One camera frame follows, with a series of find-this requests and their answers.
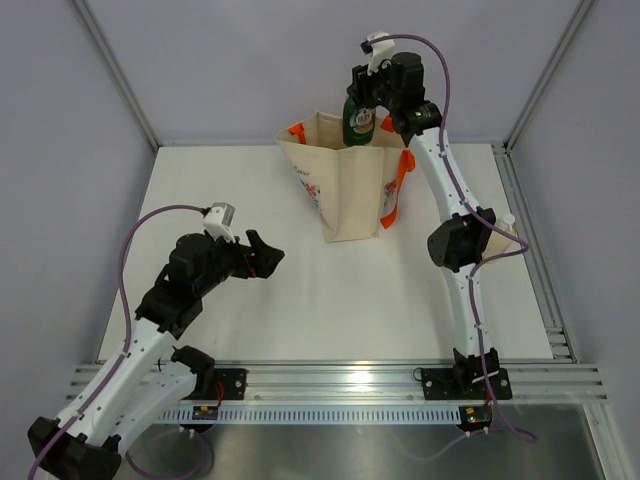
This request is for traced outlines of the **green Fairy dish soap bottle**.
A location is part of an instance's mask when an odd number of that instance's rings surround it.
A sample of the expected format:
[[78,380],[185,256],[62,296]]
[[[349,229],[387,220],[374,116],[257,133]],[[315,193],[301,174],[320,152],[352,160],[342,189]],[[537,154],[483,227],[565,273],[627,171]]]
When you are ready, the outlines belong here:
[[360,107],[348,96],[344,102],[342,114],[342,140],[345,146],[364,146],[374,135],[376,112],[374,109]]

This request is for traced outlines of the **beige canvas tote bag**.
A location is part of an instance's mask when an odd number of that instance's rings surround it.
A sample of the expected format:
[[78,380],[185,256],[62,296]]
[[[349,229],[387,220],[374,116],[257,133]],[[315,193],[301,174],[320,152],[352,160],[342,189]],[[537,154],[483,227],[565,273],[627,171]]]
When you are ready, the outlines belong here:
[[316,112],[276,141],[318,210],[327,243],[375,238],[398,216],[399,197],[415,157],[389,116],[374,121],[372,141],[346,146],[342,118]]

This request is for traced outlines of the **cream pump lotion bottle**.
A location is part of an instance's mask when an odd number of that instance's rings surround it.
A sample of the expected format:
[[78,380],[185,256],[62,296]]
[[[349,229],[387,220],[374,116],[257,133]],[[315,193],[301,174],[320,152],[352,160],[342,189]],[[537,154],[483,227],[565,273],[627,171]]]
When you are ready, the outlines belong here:
[[[515,237],[517,235],[515,223],[515,216],[511,213],[507,213],[496,219],[495,226],[499,230]],[[512,244],[513,240],[510,237],[506,237],[493,230],[490,234],[485,251],[483,252],[483,258],[487,259],[504,254],[511,248]]]

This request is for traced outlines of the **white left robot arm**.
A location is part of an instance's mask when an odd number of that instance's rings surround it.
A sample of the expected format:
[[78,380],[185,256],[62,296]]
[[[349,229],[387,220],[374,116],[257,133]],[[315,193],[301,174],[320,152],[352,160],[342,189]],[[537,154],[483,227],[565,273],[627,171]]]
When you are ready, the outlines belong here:
[[179,338],[203,310],[204,297],[230,277],[266,279],[284,259],[254,230],[248,244],[207,233],[179,238],[143,296],[116,351],[55,418],[37,418],[27,437],[35,455],[28,476],[111,479],[131,445],[179,400],[208,396],[215,361]]

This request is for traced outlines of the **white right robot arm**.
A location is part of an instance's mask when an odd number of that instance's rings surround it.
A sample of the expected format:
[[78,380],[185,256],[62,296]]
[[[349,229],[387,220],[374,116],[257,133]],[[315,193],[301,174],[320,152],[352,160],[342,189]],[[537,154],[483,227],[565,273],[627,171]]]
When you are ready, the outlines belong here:
[[465,183],[445,130],[446,112],[427,100],[419,55],[366,47],[368,64],[352,71],[347,93],[359,107],[383,107],[404,145],[414,155],[434,195],[441,224],[426,241],[450,295],[455,327],[454,362],[449,368],[424,368],[426,399],[507,400],[507,371],[483,322],[479,281],[496,216],[483,208]]

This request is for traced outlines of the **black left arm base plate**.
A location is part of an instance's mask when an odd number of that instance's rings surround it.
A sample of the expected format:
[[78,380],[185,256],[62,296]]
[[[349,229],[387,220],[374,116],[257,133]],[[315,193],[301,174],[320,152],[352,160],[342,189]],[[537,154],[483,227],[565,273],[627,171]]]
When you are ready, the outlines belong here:
[[246,386],[246,369],[216,368],[196,375],[195,388],[185,400],[213,401],[221,394],[223,401],[240,401],[245,397]]

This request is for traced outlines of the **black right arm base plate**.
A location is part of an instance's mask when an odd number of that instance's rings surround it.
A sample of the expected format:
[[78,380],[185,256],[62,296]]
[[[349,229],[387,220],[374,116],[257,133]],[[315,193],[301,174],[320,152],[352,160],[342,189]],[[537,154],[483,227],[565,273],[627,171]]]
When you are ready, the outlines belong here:
[[418,378],[426,400],[511,400],[513,392],[508,371],[500,368],[489,376],[494,395],[487,388],[485,377],[480,373],[478,379],[465,379],[453,367],[418,368]]

